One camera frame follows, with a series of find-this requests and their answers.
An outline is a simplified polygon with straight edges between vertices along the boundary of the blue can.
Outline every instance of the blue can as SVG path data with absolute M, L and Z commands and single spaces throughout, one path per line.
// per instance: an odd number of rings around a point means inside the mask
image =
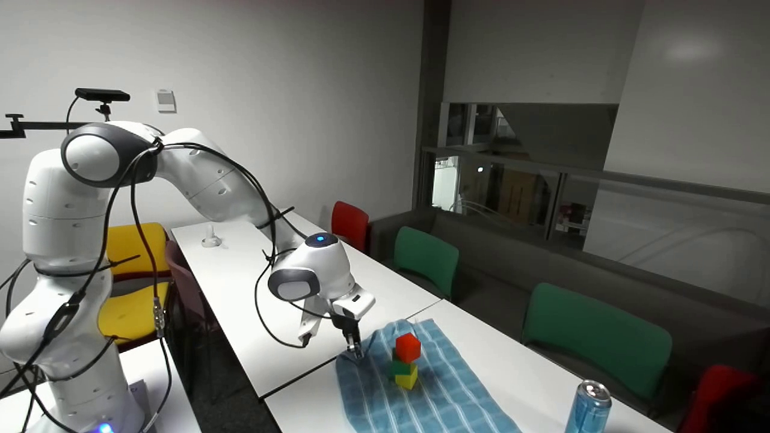
M 565 433 L 603 433 L 610 419 L 612 394 L 603 384 L 577 386 Z

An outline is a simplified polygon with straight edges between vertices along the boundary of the wall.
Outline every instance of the wall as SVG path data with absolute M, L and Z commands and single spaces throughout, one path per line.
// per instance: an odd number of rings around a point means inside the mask
M 607 172 L 770 192 L 770 4 L 649 0 Z M 770 309 L 770 208 L 605 189 L 584 250 Z
M 121 87 L 133 101 L 113 118 L 206 131 L 319 224 L 338 197 L 374 218 L 411 208 L 421 4 L 2 0 L 0 34 L 0 113 L 64 120 L 76 87 Z M 177 93 L 177 115 L 157 113 L 157 90 Z M 101 120 L 95 109 L 72 120 Z M 26 164 L 61 141 L 0 141 L 2 278 L 23 260 Z M 141 215 L 199 220 L 163 180 L 141 189 Z M 127 220 L 121 201 L 113 222 Z
M 445 101 L 618 105 L 643 0 L 455 0 Z

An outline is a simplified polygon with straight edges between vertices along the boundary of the white table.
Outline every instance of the white table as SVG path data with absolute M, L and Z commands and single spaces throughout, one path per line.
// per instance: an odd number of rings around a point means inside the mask
M 309 236 L 321 232 L 293 212 L 289 215 L 289 222 Z M 203 244 L 212 229 L 221 238 L 221 245 Z M 174 238 L 258 398 L 280 391 L 345 351 L 345 338 L 329 320 L 321 325 L 307 349 L 281 346 L 262 331 L 256 314 L 256 281 L 267 262 L 262 250 L 269 253 L 273 244 L 252 224 L 224 222 L 180 226 L 174 229 Z M 440 301 L 350 245 L 347 259 L 360 287 L 376 297 L 376 307 L 361 320 L 361 339 L 392 320 L 409 318 Z M 267 290 L 267 278 L 262 278 L 258 293 L 269 331 L 280 339 L 297 345 L 301 312 L 274 299 Z
M 157 409 L 163 393 L 166 393 L 166 363 L 163 363 L 163 354 L 160 343 L 148 343 L 142 346 L 136 346 L 130 351 L 121 354 L 121 363 L 124 363 L 124 373 L 126 380 L 133 386 L 138 380 L 145 380 L 148 386 L 148 398 L 150 398 L 150 407 Z M 166 407 L 160 417 L 160 422 L 154 425 L 157 433 L 197 433 L 199 426 L 195 422 L 190 399 L 186 394 L 186 387 L 180 386 L 180 379 L 177 373 L 171 351 L 169 351 L 169 366 L 171 366 L 171 394 L 166 399 Z M 36 387 L 39 398 L 44 399 L 45 407 L 54 407 L 54 394 L 52 387 L 44 384 Z M 18 432 L 24 425 L 24 415 L 26 415 L 26 404 L 29 404 L 29 393 L 18 393 L 9 394 L 5 399 L 0 399 L 0 432 Z M 31 411 L 31 425 L 44 417 L 44 411 L 36 407 Z
M 449 334 L 499 407 L 523 432 L 563 433 L 580 379 L 452 303 L 439 303 L 415 320 L 428 318 Z M 267 407 L 284 433 L 319 432 L 319 426 L 352 432 L 332 363 L 267 398 Z M 607 432 L 657 433 L 668 429 L 624 402 L 615 402 Z

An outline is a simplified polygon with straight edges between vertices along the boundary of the blue cloth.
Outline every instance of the blue cloth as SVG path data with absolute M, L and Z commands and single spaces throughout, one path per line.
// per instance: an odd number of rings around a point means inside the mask
M 399 391 L 390 375 L 394 338 L 405 333 L 415 333 L 423 346 L 415 391 Z M 345 415 L 357 432 L 521 432 L 433 320 L 392 324 L 363 343 L 363 349 L 361 361 L 335 361 Z

